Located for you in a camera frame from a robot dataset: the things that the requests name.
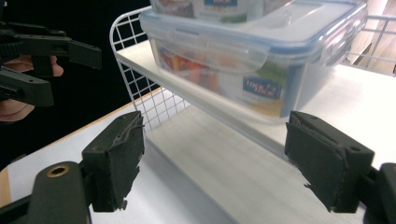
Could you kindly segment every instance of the white shelf board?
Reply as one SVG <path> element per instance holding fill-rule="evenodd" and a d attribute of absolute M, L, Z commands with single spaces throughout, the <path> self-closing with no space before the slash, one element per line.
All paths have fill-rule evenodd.
<path fill-rule="evenodd" d="M 220 119 L 261 147 L 286 159 L 285 119 L 273 123 L 265 116 L 239 106 L 223 97 L 191 84 L 156 66 L 151 47 L 144 41 L 116 54 L 117 59 Z M 328 121 L 335 128 L 375 151 L 374 167 L 386 161 L 396 162 L 393 150 L 396 127 L 396 80 L 351 66 L 309 67 L 305 73 L 301 97 L 310 96 L 299 109 Z M 317 89 L 320 78 L 326 85 Z"/>
<path fill-rule="evenodd" d="M 295 167 L 196 106 L 146 137 L 235 223 L 362 223 L 364 209 L 329 213 Z"/>

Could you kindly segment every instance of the label on container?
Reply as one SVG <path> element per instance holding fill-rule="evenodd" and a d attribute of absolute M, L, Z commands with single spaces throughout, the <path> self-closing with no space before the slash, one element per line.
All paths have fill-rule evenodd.
<path fill-rule="evenodd" d="M 236 7 L 238 6 L 238 1 L 237 0 L 205 0 L 205 6 Z"/>
<path fill-rule="evenodd" d="M 278 99 L 282 85 L 262 77 L 244 77 L 243 90 L 255 95 Z"/>

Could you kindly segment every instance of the transparent plastic lid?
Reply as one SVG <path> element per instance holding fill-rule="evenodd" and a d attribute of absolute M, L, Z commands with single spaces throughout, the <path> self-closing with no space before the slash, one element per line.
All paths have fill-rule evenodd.
<path fill-rule="evenodd" d="M 220 24 L 158 15 L 140 15 L 142 29 L 157 44 L 193 61 L 227 70 L 222 61 L 238 61 L 238 71 L 255 71 L 268 57 L 288 64 L 332 62 L 366 22 L 366 4 L 339 0 L 294 0 L 264 17 Z"/>
<path fill-rule="evenodd" d="M 237 23 L 256 20 L 291 0 L 150 0 L 156 13 L 202 21 Z"/>

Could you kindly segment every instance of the plastic food container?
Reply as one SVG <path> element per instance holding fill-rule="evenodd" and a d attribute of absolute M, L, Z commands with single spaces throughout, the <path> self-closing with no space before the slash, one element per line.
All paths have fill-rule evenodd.
<path fill-rule="evenodd" d="M 156 64 L 264 115 L 298 104 L 308 65 L 341 62 L 366 22 L 362 2 L 294 0 L 254 21 L 140 15 Z"/>
<path fill-rule="evenodd" d="M 202 21 L 256 20 L 291 0 L 150 0 L 154 12 Z"/>

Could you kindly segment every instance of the black background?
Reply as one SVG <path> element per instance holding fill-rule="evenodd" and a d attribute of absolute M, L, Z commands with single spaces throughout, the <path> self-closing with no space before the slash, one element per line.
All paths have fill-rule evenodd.
<path fill-rule="evenodd" d="M 36 107 L 26 118 L 0 126 L 0 170 L 19 157 L 131 102 L 109 44 L 112 22 L 149 0 L 12 0 L 3 21 L 40 24 L 66 31 L 74 40 L 99 47 L 103 68 L 95 70 L 58 58 L 61 77 L 50 80 L 55 105 Z"/>

